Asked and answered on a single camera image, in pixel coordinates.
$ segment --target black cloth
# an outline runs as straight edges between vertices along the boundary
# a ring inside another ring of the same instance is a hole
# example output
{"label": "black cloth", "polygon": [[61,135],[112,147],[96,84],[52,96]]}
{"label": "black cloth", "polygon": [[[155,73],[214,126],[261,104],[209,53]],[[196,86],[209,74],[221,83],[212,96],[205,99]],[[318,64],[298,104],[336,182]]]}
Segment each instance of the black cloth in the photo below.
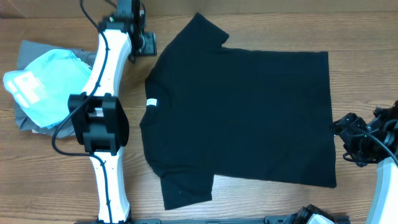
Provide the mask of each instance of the black cloth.
{"label": "black cloth", "polygon": [[214,174],[336,187],[327,52],[228,49],[196,14],[146,80],[146,159],[165,209],[211,200]]}

